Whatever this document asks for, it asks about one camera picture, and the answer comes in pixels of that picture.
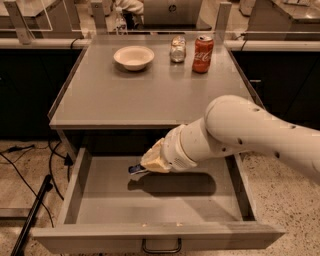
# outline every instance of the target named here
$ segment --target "gray table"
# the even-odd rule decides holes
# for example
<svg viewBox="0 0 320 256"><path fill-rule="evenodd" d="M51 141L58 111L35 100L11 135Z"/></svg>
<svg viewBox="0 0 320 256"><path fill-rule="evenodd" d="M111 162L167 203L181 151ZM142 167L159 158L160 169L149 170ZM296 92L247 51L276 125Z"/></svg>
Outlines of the gray table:
<svg viewBox="0 0 320 256"><path fill-rule="evenodd" d="M50 125L71 144L77 159L56 228L33 230L52 253L264 249L284 233L279 226L255 221L239 156L210 159L181 174L131 176L128 166L138 164L141 155L109 156L91 150L91 143L103 139L96 136L99 131L161 130L198 119L220 95L251 99L221 44L214 48L209 72L200 75L191 70L196 35L186 35L187 58L180 64L170 62L172 37L95 38L58 99ZM114 52L128 45L154 51L146 70L128 72L113 61ZM90 136L77 152L65 135L79 131ZM130 136L138 139L133 147L144 144L138 135ZM113 152L119 144L125 150L132 146L127 138L113 143L110 136L101 144L111 145Z"/></svg>
<svg viewBox="0 0 320 256"><path fill-rule="evenodd" d="M210 70L192 71L197 34L185 35L184 63L170 62L174 35L99 36L93 39L50 126L63 138L66 130L171 128L200 118L216 97L251 98L227 49L215 44ZM142 72L129 72L113 54L121 47L143 45L155 53ZM75 159L77 150L69 147Z"/></svg>

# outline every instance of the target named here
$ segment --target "silver can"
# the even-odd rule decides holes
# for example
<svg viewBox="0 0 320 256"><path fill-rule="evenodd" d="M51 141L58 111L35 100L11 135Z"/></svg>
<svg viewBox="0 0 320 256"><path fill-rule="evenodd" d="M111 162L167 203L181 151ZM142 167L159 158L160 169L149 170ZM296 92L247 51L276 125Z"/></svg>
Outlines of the silver can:
<svg viewBox="0 0 320 256"><path fill-rule="evenodd" d="M183 62L186 58L186 39L176 36L171 41L170 58L172 62Z"/></svg>

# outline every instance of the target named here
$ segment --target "drawer handle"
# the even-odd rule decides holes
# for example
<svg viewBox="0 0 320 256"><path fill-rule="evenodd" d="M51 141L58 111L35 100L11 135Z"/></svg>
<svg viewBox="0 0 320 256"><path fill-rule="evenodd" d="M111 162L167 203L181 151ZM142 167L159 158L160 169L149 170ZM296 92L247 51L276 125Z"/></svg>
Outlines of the drawer handle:
<svg viewBox="0 0 320 256"><path fill-rule="evenodd" d="M174 254L174 253L180 252L181 247L182 247L181 238L178 238L178 247L175 249L171 249L171 250L150 250L147 248L147 240L146 239L142 240L142 250L145 253L149 253L149 254L164 254L164 253Z"/></svg>

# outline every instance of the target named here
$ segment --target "table top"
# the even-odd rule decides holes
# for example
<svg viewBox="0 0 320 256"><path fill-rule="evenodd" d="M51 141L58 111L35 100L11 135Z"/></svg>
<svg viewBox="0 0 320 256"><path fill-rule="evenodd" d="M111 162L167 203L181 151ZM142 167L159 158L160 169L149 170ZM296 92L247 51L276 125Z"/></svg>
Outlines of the table top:
<svg viewBox="0 0 320 256"><path fill-rule="evenodd" d="M197 34L186 34L187 57L170 61L174 35L97 36L71 80L50 126L53 129L171 128L204 115L215 98L238 95L251 99L227 49L216 43L208 73L192 71ZM145 70L130 72L114 53L125 46L152 49Z"/></svg>

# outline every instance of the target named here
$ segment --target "black cabinet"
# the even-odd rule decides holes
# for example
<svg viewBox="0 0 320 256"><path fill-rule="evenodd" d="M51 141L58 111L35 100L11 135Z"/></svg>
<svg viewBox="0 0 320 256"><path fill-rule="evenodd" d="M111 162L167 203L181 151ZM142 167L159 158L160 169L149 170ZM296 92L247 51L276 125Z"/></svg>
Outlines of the black cabinet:
<svg viewBox="0 0 320 256"><path fill-rule="evenodd" d="M320 129L319 52L232 52L266 109Z"/></svg>
<svg viewBox="0 0 320 256"><path fill-rule="evenodd" d="M0 50L0 138L47 137L47 114L81 50Z"/></svg>

